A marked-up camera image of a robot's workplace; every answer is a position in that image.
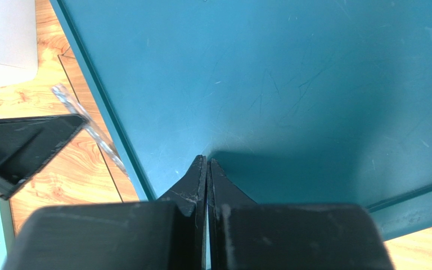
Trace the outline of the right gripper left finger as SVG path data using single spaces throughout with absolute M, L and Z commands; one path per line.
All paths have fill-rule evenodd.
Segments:
M 205 269 L 206 157 L 155 201 L 50 206 L 18 234 L 4 269 Z

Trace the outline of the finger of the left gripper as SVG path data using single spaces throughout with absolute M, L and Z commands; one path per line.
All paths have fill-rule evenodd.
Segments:
M 17 193 L 86 124 L 77 114 L 0 119 L 0 198 Z

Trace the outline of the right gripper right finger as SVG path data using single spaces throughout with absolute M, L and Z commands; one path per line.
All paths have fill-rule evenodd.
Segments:
M 393 269 L 374 221 L 355 204 L 258 204 L 208 162 L 212 269 Z

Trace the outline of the clear drawer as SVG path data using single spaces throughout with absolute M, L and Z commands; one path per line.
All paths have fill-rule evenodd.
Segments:
M 105 168 L 111 177 L 120 199 L 123 202 L 138 201 L 138 195 L 128 178 L 73 50 L 68 48 L 63 54 L 58 56 L 58 59 L 65 72 L 69 86 L 64 87 L 59 84 L 52 88 L 53 94 L 55 94 L 70 113 L 78 114 L 87 120 L 87 125 L 85 126 L 86 133 L 96 143 L 99 151 L 98 156 L 103 158 Z

